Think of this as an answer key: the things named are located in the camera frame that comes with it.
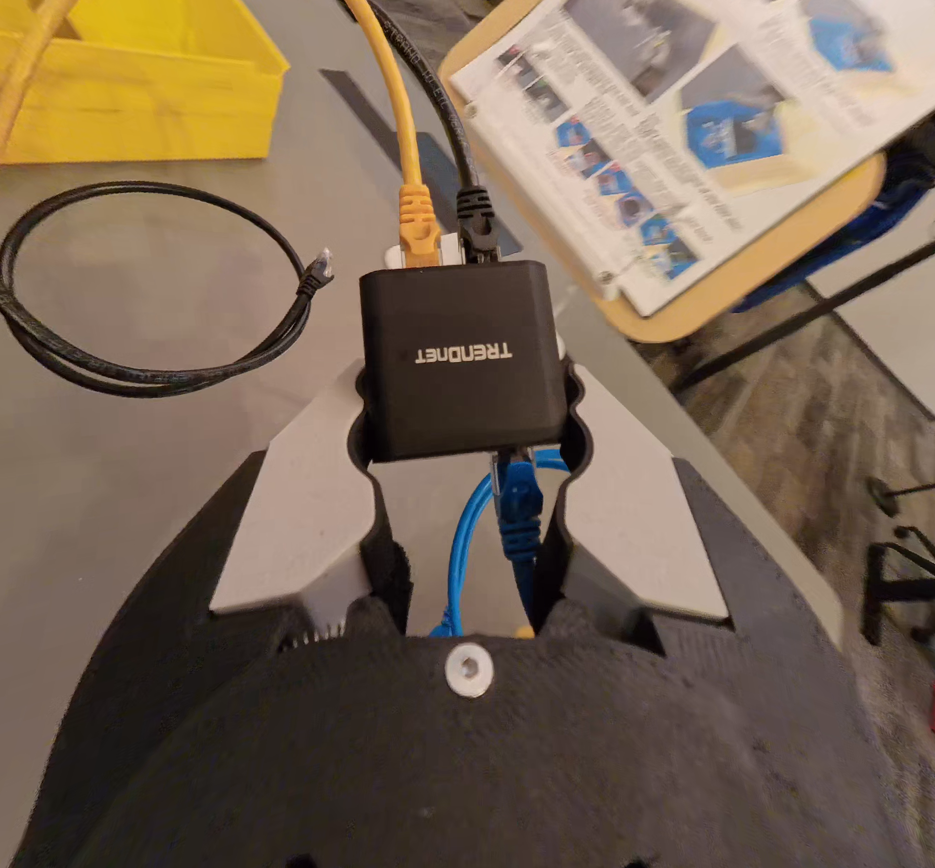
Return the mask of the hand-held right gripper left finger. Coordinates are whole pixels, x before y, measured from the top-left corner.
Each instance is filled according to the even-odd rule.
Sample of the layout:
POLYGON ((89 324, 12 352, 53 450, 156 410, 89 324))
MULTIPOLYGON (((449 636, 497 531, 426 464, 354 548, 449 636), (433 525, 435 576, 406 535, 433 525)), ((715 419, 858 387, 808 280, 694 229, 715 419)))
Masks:
POLYGON ((285 606, 313 630, 343 630, 351 605, 374 596, 407 628, 410 566, 368 471, 363 373, 353 361, 269 443, 212 613, 285 606))

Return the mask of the blue chair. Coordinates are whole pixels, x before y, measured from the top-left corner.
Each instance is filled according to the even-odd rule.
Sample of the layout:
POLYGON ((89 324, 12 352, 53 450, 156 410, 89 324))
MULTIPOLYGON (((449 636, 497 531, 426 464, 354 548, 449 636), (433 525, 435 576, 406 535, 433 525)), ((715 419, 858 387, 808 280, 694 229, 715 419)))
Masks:
POLYGON ((744 297, 731 312, 748 312, 881 238, 905 220, 933 186, 934 119, 930 117, 887 147, 882 186, 869 207, 744 297))

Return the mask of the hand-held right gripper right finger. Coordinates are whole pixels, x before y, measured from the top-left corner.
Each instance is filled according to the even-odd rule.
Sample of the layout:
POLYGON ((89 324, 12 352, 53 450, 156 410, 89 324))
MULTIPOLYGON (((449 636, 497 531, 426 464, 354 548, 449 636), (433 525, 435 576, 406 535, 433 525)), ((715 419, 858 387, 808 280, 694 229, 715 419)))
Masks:
POLYGON ((672 453, 585 367, 566 374, 568 474, 537 555, 535 630, 563 599, 600 632, 653 614, 728 622, 672 453))

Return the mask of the black ethernet splitter box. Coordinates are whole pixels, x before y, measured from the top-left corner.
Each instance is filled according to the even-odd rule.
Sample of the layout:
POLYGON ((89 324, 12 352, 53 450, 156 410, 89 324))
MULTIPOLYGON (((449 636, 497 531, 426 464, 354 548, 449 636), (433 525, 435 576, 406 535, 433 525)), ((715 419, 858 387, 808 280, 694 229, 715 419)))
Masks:
POLYGON ((374 271, 359 298, 372 461, 561 439, 564 364, 542 263, 374 271))

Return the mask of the black metal stand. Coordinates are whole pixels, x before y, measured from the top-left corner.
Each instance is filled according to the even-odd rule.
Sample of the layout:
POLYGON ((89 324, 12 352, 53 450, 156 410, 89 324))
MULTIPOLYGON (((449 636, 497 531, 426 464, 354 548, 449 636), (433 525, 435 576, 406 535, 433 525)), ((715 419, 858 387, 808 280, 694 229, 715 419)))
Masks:
MULTIPOLYGON (((868 477, 864 486, 875 506, 888 518, 896 518, 900 514, 900 498, 934 489, 933 482, 894 489, 877 477, 868 477)), ((934 600, 933 541, 918 527, 910 525, 896 526, 894 535, 897 538, 894 543, 871 543, 866 553, 860 632, 874 647, 881 644, 884 605, 933 603, 934 600), (925 576, 885 579, 887 553, 906 559, 925 576)))

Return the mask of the yellow plastic bin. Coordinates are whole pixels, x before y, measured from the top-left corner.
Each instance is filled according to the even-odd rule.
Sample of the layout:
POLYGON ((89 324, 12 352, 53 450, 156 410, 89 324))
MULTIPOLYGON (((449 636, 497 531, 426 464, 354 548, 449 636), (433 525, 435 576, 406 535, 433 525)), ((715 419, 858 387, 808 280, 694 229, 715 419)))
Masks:
POLYGON ((263 159, 289 68, 243 0, 77 0, 2 162, 263 159))

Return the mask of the black metal bar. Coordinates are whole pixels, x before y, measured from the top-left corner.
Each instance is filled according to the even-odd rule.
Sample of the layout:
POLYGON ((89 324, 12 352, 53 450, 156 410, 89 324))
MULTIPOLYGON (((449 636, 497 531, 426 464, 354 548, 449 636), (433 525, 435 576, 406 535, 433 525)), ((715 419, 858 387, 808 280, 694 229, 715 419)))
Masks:
POLYGON ((907 254, 905 257, 897 259, 883 266, 876 272, 861 278, 848 288, 835 293, 831 297, 818 301, 809 309, 790 316, 783 322, 742 343, 738 347, 699 365, 673 383, 671 392, 674 395, 683 394, 715 375, 727 371, 731 367, 742 363, 759 352, 772 347, 790 335, 805 329, 807 326, 811 325, 812 322, 837 312, 848 303, 856 301, 872 290, 882 287, 894 278, 901 276, 905 272, 933 257, 934 241, 930 241, 918 247, 910 254, 907 254))

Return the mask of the printed instruction sheet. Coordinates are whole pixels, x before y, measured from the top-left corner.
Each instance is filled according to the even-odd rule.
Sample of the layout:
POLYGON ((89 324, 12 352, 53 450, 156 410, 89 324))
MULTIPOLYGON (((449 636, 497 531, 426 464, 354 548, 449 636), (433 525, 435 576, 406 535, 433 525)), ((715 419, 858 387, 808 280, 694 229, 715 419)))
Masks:
POLYGON ((468 127, 605 299, 653 317, 933 113, 934 0, 507 0, 468 127))

